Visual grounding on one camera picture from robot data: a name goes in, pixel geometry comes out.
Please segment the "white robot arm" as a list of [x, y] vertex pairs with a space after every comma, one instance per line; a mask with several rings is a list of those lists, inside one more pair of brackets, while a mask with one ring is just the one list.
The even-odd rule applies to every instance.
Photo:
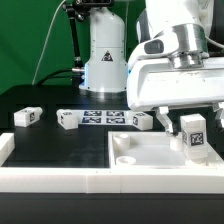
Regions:
[[107, 8], [91, 10], [91, 57], [82, 91], [94, 96], [127, 93], [133, 111], [156, 111], [165, 130], [175, 129], [174, 108], [211, 106], [224, 129], [224, 57], [209, 55], [214, 0], [145, 0], [136, 24], [139, 44], [124, 59], [124, 34]]

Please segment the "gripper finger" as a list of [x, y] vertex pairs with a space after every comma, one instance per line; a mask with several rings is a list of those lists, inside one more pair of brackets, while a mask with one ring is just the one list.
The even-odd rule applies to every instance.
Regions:
[[167, 106], [161, 106], [156, 109], [156, 118], [160, 121], [160, 123], [165, 128], [165, 132], [168, 135], [174, 134], [173, 123], [168, 117], [169, 108]]
[[219, 129], [224, 129], [224, 102], [213, 104], [213, 111], [216, 113], [215, 122]]

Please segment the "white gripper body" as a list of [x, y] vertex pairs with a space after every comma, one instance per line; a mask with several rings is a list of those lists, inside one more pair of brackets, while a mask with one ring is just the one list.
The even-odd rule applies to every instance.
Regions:
[[169, 56], [177, 49], [177, 41], [166, 41], [163, 53], [148, 53], [155, 43], [162, 43], [162, 38], [140, 43], [129, 58], [127, 103], [131, 110], [224, 101], [224, 57], [205, 59], [202, 68], [174, 69]]

